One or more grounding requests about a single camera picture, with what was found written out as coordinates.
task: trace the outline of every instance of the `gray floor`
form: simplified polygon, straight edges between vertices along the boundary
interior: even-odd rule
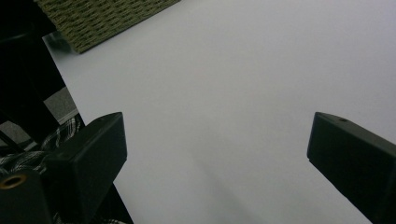
[[[65,122],[78,113],[76,105],[74,104],[67,88],[63,88],[56,92],[44,103],[52,113],[53,117],[55,117],[60,123]],[[16,143],[24,142],[29,139],[29,136],[18,125],[9,121],[0,125],[0,131],[5,133]],[[5,143],[0,140],[0,146],[3,146],[4,144]]]

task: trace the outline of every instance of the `tabletop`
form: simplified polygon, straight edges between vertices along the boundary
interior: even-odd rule
[[[122,111],[135,223],[370,223],[311,165],[316,111],[396,142],[396,2],[183,0],[77,55],[85,122]]]

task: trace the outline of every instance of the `woven basket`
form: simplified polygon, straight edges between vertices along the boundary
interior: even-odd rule
[[[83,52],[180,0],[36,0],[76,52]]]

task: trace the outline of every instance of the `checkered cloth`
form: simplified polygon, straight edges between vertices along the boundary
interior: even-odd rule
[[[0,178],[20,170],[35,170],[40,174],[46,171],[43,160],[62,143],[73,137],[80,129],[82,121],[75,116],[62,124],[55,132],[46,137],[41,145],[25,149],[23,153],[8,154],[0,157]],[[72,224],[63,222],[58,213],[52,219],[54,224]],[[91,224],[125,224],[115,219],[94,216]]]

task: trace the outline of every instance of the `screw hole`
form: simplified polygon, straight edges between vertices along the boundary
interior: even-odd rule
[[[26,180],[26,175],[12,175],[0,182],[0,189],[13,189]]]

